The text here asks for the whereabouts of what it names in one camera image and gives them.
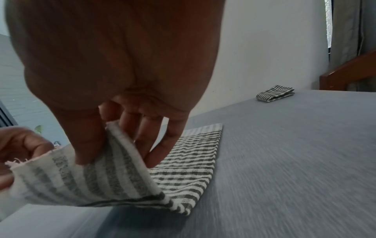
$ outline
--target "gray tablecloth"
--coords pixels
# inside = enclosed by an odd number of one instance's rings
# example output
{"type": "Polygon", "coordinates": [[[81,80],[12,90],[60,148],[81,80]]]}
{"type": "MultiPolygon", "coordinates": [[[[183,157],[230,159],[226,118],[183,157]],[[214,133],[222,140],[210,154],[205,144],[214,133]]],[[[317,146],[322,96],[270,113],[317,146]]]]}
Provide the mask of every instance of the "gray tablecloth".
{"type": "Polygon", "coordinates": [[[189,217],[28,205],[1,238],[376,237],[376,93],[301,91],[191,118],[223,123],[216,170],[189,217]]]}

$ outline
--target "skin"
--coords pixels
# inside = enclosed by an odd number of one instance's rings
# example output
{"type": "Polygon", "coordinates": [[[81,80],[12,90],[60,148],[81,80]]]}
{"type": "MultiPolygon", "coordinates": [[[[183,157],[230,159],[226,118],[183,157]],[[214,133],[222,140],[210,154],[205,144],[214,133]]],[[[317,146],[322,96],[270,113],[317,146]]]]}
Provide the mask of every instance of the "skin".
{"type": "Polygon", "coordinates": [[[147,167],[179,139],[215,65],[224,0],[8,0],[31,90],[90,163],[120,120],[147,167]],[[167,131],[152,150],[163,117],[167,131]]]}
{"type": "Polygon", "coordinates": [[[32,159],[54,149],[54,145],[24,127],[0,128],[0,191],[10,187],[13,174],[4,164],[6,161],[32,159]]]}

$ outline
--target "gray curtain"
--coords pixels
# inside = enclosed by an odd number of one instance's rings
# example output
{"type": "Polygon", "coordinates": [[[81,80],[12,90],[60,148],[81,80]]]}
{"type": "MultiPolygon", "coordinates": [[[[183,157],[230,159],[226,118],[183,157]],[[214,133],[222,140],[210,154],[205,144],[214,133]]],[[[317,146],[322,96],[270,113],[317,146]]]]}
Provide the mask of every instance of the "gray curtain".
{"type": "MultiPolygon", "coordinates": [[[[376,48],[375,0],[334,0],[333,9],[330,69],[376,48]]],[[[375,92],[376,78],[350,84],[347,90],[375,92]]]]}

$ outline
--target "wooden headboard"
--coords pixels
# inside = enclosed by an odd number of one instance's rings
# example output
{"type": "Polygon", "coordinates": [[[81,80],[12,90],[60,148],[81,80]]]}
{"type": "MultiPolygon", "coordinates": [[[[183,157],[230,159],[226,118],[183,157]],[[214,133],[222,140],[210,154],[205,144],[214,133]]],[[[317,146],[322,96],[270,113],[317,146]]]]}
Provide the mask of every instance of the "wooden headboard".
{"type": "Polygon", "coordinates": [[[321,75],[320,90],[346,91],[348,84],[371,76],[376,76],[376,50],[321,75]]]}

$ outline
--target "folded cloth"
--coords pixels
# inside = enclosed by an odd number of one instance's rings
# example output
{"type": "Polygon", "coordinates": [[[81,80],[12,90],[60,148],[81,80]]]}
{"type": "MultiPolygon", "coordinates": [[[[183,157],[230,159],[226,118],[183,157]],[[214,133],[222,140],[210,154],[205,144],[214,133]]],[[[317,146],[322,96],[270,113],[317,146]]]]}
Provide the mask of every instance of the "folded cloth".
{"type": "Polygon", "coordinates": [[[214,170],[222,125],[184,131],[171,153],[147,169],[117,122],[94,163],[79,166],[71,145],[26,162],[11,163],[9,194],[32,204],[105,207],[135,205],[189,215],[214,170]]]}
{"type": "Polygon", "coordinates": [[[273,88],[256,95],[256,99],[264,102],[272,102],[294,95],[295,93],[293,93],[293,91],[294,89],[291,87],[282,87],[276,85],[273,88]]]}

